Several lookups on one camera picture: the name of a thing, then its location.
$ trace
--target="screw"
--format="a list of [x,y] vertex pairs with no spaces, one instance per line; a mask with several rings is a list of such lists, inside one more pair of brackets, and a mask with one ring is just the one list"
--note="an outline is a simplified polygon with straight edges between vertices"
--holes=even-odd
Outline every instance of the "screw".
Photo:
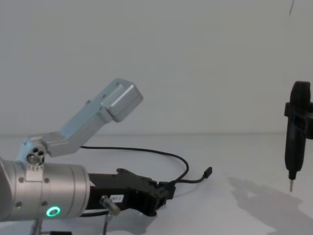
[[30,163],[30,164],[38,164],[40,159],[38,157],[35,157],[34,155],[32,154],[28,154],[27,155],[27,161]]
[[21,203],[21,202],[17,202],[17,203],[15,204],[15,207],[21,208],[21,207],[22,207],[22,203]]

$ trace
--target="white wall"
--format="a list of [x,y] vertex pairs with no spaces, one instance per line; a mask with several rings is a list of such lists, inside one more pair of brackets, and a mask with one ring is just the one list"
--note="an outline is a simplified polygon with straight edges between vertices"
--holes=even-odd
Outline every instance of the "white wall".
[[313,82],[313,3],[1,0],[0,134],[57,130],[116,77],[145,100],[100,133],[283,132]]

